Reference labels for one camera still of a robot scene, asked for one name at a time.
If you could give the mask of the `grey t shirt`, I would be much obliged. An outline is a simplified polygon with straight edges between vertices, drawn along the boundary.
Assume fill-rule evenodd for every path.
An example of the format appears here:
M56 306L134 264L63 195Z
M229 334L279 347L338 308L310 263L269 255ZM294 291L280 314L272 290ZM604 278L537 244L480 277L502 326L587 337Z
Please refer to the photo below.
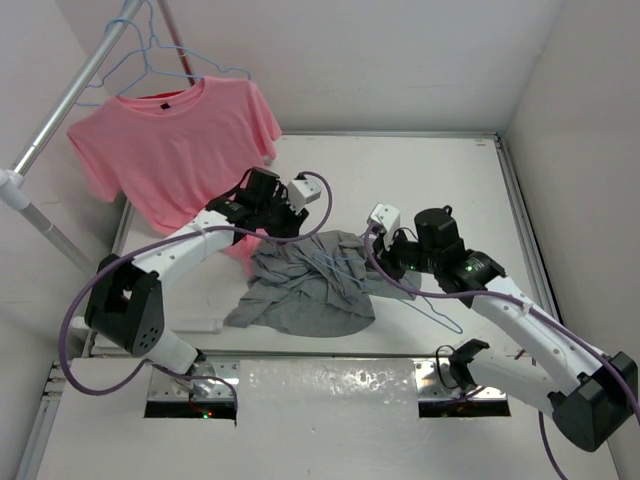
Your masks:
M251 257L248 291L224 324L234 328L264 326L309 338L344 337L368 328L376 319L373 296L354 281L315 263L314 253L356 258L340 269L376 288L377 297L416 298L389 284L368 265L361 237L333 230L299 242L261 243Z

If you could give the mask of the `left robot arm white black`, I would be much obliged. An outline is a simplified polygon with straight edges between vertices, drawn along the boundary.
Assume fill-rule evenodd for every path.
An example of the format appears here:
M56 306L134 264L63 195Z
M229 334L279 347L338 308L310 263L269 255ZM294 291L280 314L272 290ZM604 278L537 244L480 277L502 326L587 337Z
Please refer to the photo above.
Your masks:
M123 262L100 279L89 297L86 325L134 357L179 375L190 373L200 354L166 326L167 291L248 231L298 236L309 215L307 205L320 195L320 186L303 174L283 184L272 172L248 170L245 184L210 200L166 244Z

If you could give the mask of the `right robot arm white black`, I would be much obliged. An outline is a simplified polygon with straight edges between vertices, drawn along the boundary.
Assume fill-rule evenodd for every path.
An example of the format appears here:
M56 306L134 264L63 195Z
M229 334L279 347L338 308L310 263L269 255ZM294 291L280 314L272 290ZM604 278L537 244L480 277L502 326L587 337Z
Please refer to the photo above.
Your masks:
M392 286L408 272L430 274L437 299L456 299L489 320L529 354L535 364L502 357L481 339L448 356L441 384L468 392L496 388L549 417L560 433L586 452L598 450L630 417L638 416L639 369L623 352L590 345L530 299L487 254L469 249L450 206L414 218L416 237L402 231L400 212L376 205L364 237L371 266Z

